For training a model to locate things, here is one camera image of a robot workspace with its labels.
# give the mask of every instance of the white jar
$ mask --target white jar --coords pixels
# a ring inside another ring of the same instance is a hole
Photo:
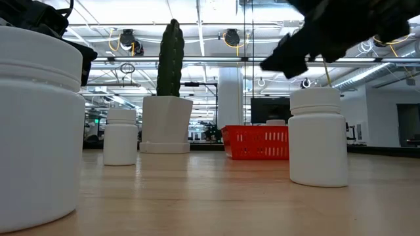
[[[104,165],[134,165],[137,161],[136,110],[110,109],[105,126]]]
[[[298,184],[343,187],[348,182],[345,118],[334,88],[298,90],[290,97],[290,178]]]
[[[80,52],[58,39],[0,26],[0,233],[76,208],[81,66]]]

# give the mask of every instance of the red plastic crate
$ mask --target red plastic crate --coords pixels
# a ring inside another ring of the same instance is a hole
[[[224,150],[233,160],[289,160],[289,128],[226,125]]]

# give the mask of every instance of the white column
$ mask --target white column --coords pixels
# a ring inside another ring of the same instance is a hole
[[[243,125],[242,73],[240,68],[219,70],[218,128]]]

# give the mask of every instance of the cactus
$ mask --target cactus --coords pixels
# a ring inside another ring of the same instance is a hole
[[[185,41],[179,23],[172,19],[163,32],[160,44],[156,89],[158,96],[179,97],[184,45]]]

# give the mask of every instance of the wooden table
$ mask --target wooden table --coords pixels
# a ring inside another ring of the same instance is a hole
[[[85,151],[77,210],[10,235],[420,235],[420,160],[349,157],[350,186],[328,189],[292,183],[287,161],[203,151],[104,167]]]

